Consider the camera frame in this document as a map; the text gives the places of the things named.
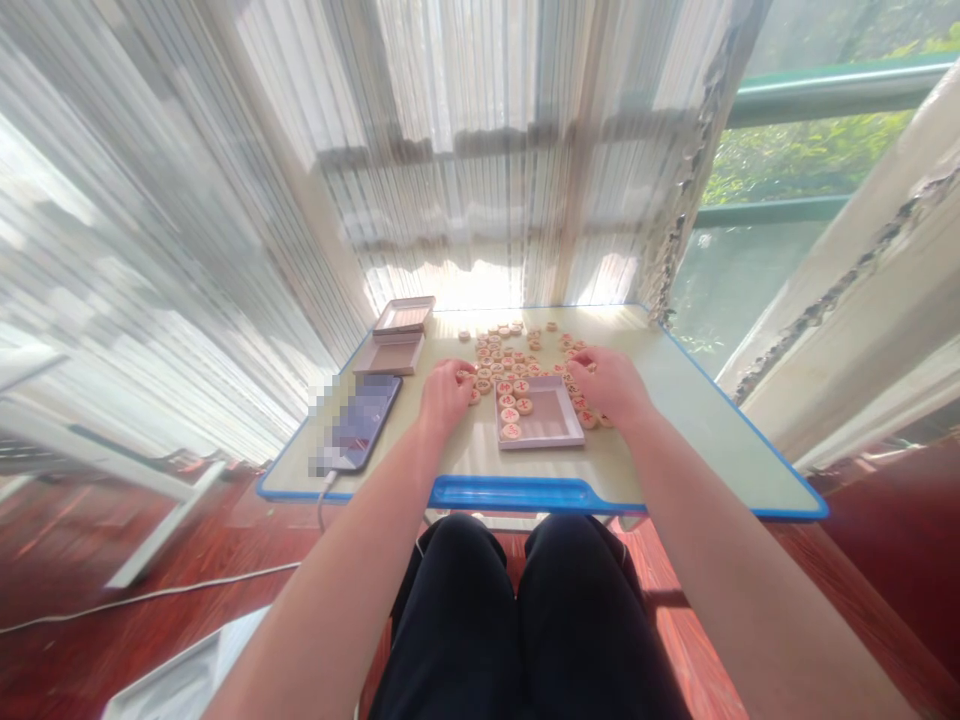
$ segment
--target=person's left hand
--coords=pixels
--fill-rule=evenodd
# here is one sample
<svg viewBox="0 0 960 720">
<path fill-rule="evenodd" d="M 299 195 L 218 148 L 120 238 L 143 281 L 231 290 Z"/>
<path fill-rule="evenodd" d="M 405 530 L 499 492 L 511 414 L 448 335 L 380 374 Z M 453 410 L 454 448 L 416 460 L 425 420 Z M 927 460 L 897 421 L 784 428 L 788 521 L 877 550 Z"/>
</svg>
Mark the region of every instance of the person's left hand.
<svg viewBox="0 0 960 720">
<path fill-rule="evenodd" d="M 460 370 L 476 372 L 473 365 L 465 360 L 441 360 L 423 384 L 419 422 L 431 436 L 442 442 L 446 442 L 460 424 L 470 402 L 474 376 L 471 374 L 461 380 L 457 377 Z"/>
</svg>

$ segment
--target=leg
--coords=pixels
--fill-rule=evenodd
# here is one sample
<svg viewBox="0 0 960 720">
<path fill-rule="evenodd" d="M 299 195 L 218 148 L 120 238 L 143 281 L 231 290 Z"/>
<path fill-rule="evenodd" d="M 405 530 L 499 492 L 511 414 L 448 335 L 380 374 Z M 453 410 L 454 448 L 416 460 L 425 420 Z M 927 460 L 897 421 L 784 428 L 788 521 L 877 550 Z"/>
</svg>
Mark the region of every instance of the leg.
<svg viewBox="0 0 960 720">
<path fill-rule="evenodd" d="M 521 650 L 540 717 L 689 717 L 640 601 L 626 546 L 592 517 L 552 515 L 527 540 Z"/>
<path fill-rule="evenodd" d="M 432 525 L 417 545 L 370 717 L 513 717 L 522 668 L 503 548 L 482 523 L 460 514 Z"/>
</svg>

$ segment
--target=pixelated screen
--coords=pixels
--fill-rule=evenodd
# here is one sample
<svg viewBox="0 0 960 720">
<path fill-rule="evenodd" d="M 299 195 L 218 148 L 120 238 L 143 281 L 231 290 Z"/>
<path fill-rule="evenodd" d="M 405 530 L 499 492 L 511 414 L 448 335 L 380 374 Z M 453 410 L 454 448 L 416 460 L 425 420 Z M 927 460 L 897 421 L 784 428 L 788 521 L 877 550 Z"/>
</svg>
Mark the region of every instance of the pixelated screen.
<svg viewBox="0 0 960 720">
<path fill-rule="evenodd" d="M 400 383 L 393 375 L 357 376 L 347 404 L 336 413 L 332 427 L 324 429 L 313 458 L 315 474 L 356 471 L 366 465 Z"/>
</svg>

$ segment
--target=blue table edge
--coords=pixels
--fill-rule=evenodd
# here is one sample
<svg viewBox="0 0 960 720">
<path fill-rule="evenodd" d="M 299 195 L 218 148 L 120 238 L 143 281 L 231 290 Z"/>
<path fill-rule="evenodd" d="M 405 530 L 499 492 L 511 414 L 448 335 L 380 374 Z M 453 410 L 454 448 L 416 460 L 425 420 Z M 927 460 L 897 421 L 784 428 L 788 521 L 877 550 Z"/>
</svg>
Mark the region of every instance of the blue table edge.
<svg viewBox="0 0 960 720">
<path fill-rule="evenodd" d="M 623 306 L 610 305 L 577 305 L 571 307 L 629 307 L 635 306 L 646 310 L 647 308 L 640 303 L 627 303 Z M 549 307 L 568 307 L 568 306 L 537 306 L 524 309 L 543 309 Z M 827 503 L 820 494 L 813 489 L 810 483 L 803 475 L 797 472 L 777 448 L 767 439 L 767 437 L 757 429 L 750 419 L 743 414 L 736 403 L 731 400 L 723 390 L 713 381 L 704 371 L 700 364 L 694 360 L 686 351 L 683 345 L 674 337 L 673 333 L 663 327 L 660 323 L 660 329 L 670 338 L 674 345 L 683 353 L 697 371 L 703 375 L 710 383 L 713 389 L 720 393 L 727 404 L 733 408 L 734 412 L 740 416 L 747 427 L 749 427 L 760 438 L 764 445 L 783 463 L 784 467 L 793 473 L 793 476 L 800 482 L 801 486 L 816 501 L 817 508 L 814 510 L 779 510 L 775 508 L 750 508 L 750 511 L 759 518 L 766 520 L 780 520 L 784 522 L 815 522 L 822 520 L 830 514 Z M 370 337 L 370 331 L 364 336 L 363 340 L 357 346 L 353 354 L 347 358 L 347 362 L 340 368 L 337 375 L 343 373 L 356 354 L 366 344 Z M 274 502 L 299 502 L 316 501 L 320 496 L 318 492 L 292 492 L 266 490 L 263 485 L 277 462 L 286 453 L 297 436 L 306 427 L 310 417 L 304 419 L 297 428 L 287 444 L 283 446 L 276 460 L 273 461 L 270 468 L 260 476 L 257 481 L 257 495 Z M 324 502 L 331 505 L 346 505 L 352 493 L 329 492 L 324 496 Z M 643 503 L 611 503 L 600 498 L 596 491 L 581 478 L 542 478 L 542 477 L 510 477 L 510 476 L 484 476 L 484 475 L 439 475 L 434 481 L 433 490 L 430 492 L 430 499 L 427 507 L 435 510 L 471 510 L 471 511 L 506 511 L 506 512 L 555 512 L 555 513 L 580 513 L 590 515 L 645 515 L 647 506 Z"/>
</svg>

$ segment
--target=sheer curtain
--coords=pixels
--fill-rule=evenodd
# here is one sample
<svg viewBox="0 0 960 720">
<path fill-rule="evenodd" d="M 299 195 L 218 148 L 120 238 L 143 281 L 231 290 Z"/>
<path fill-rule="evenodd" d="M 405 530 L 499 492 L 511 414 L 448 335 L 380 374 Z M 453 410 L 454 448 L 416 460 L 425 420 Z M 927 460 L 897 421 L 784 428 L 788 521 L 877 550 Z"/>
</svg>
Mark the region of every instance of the sheer curtain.
<svg viewBox="0 0 960 720">
<path fill-rule="evenodd" d="M 801 470 L 960 397 L 960 63 L 717 378 Z"/>
<path fill-rule="evenodd" d="M 261 462 L 391 298 L 666 309 L 763 0 L 0 8 L 0 343 Z"/>
</svg>

